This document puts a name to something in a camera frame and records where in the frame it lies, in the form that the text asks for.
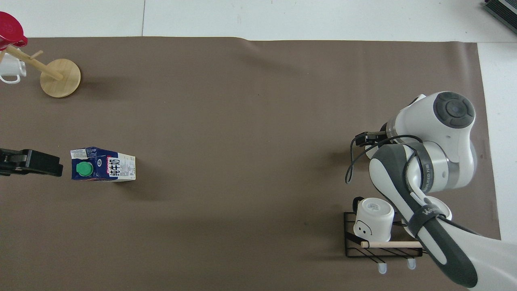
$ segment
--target black device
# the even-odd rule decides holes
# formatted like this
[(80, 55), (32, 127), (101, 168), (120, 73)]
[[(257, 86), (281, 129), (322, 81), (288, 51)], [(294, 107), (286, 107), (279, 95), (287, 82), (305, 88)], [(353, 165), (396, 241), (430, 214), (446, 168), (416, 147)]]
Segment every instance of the black device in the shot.
[(59, 164), (59, 157), (35, 150), (0, 149), (0, 175), (29, 173), (61, 177), (63, 165)]
[(484, 8), (493, 17), (517, 33), (517, 1), (516, 0), (485, 0)]

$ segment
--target round wooden base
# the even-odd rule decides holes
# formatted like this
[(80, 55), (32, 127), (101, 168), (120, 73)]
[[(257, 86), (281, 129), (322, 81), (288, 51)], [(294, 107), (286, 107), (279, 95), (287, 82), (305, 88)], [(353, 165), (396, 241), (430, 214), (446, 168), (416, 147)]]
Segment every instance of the round wooden base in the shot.
[(39, 83), (43, 91), (48, 95), (56, 98), (66, 97), (72, 94), (79, 86), (81, 71), (71, 60), (53, 60), (47, 67), (63, 75), (63, 79), (58, 81), (43, 72), (41, 73)]

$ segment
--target smiley face mug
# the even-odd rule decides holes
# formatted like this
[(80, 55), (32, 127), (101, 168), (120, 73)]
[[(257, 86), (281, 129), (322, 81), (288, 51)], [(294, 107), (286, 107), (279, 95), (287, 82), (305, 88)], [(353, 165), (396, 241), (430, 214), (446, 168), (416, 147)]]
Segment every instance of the smiley face mug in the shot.
[(389, 241), (395, 211), (379, 198), (356, 197), (352, 204), (356, 220), (354, 234), (368, 241)]

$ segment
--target green bottle cap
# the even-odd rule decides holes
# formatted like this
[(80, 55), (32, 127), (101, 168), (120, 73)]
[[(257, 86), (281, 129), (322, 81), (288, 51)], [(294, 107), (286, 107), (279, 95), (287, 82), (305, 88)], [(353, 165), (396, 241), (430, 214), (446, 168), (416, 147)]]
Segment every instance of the green bottle cap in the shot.
[(75, 167), (75, 170), (79, 175), (86, 177), (90, 176), (94, 172), (94, 167), (91, 163), (88, 162), (80, 162)]

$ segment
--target mug handle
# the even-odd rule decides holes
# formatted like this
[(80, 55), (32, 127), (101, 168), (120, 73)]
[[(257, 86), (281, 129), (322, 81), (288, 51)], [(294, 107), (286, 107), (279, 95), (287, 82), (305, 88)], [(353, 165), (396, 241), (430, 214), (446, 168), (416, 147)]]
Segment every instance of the mug handle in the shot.
[(25, 36), (22, 36), (22, 39), (16, 43), (14, 43), (15, 46), (17, 47), (25, 47), (27, 45), (27, 38)]
[(354, 198), (354, 201), (352, 201), (352, 211), (357, 215), (357, 205), (359, 204), (359, 202), (361, 200), (363, 200), (364, 198), (361, 197), (361, 196), (357, 196), (356, 198)]
[(19, 83), (21, 79), (22, 79), (22, 78), (20, 78), (20, 75), (16, 75), (16, 80), (15, 80), (15, 81), (7, 81), (7, 80), (5, 80), (4, 78), (2, 78), (2, 77), (0, 76), (0, 80), (2, 80), (4, 83), (7, 83), (7, 84), (16, 84), (16, 83)]

